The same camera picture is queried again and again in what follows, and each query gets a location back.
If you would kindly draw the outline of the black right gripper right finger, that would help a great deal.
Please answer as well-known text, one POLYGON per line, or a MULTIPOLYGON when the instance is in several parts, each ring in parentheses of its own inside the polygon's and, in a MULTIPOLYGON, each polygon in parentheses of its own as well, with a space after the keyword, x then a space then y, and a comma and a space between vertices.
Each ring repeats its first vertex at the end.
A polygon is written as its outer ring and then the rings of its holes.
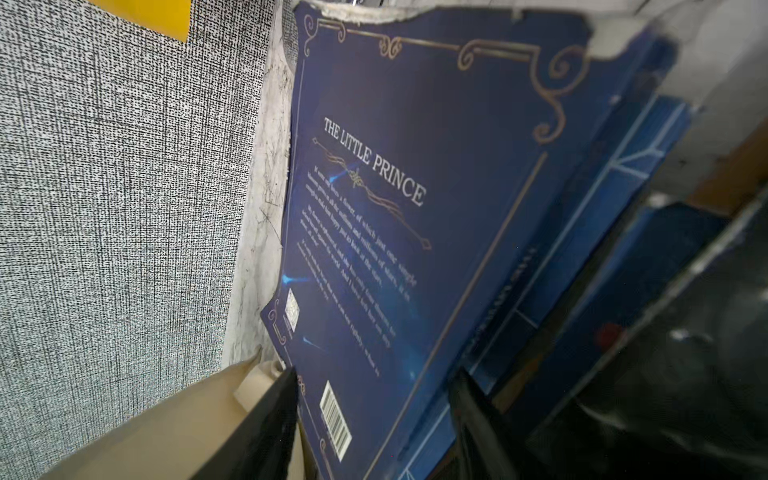
POLYGON ((521 479, 502 415, 461 369, 448 386, 460 479, 521 479))

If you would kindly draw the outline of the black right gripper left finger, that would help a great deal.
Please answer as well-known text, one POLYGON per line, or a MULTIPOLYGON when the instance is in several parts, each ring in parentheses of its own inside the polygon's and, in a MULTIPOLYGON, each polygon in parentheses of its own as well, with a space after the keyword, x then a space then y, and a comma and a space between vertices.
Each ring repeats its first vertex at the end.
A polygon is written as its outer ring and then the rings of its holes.
POLYGON ((298 417, 298 379, 283 372, 195 479, 286 479, 298 417))

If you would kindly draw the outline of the cream canvas tote bag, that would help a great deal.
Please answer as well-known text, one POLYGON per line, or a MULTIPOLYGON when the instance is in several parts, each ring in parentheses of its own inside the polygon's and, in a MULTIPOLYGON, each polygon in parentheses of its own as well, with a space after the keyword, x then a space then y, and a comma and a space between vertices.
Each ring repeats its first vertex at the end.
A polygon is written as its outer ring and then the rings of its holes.
MULTIPOLYGON (((246 415, 286 370, 259 356, 180 391, 79 449, 48 479, 195 479, 246 415)), ((286 479, 302 479, 300 427, 286 479)))

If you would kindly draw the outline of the blue book yellow label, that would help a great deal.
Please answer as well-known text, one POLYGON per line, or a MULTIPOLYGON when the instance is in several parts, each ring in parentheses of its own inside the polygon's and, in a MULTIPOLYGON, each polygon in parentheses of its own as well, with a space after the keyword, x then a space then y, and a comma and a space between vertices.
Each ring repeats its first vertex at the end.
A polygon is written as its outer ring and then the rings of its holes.
POLYGON ((643 93, 612 114, 479 317, 458 364, 525 441, 724 228, 651 189, 694 109, 643 93))

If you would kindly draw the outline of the little prince blue book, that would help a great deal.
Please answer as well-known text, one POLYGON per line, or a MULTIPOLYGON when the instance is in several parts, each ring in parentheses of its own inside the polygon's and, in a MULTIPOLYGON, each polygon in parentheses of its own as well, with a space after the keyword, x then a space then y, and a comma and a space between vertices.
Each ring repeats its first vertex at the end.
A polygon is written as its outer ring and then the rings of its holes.
POLYGON ((300 2, 278 285, 262 313, 324 479, 392 479, 621 100, 673 57, 583 14, 300 2))

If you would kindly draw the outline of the black cover book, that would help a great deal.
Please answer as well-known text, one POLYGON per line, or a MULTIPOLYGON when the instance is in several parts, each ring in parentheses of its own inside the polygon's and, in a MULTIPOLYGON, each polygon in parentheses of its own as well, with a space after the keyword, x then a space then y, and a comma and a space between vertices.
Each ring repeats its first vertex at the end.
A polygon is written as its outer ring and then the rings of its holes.
POLYGON ((556 478, 765 478, 766 194, 644 212, 506 416, 556 478))

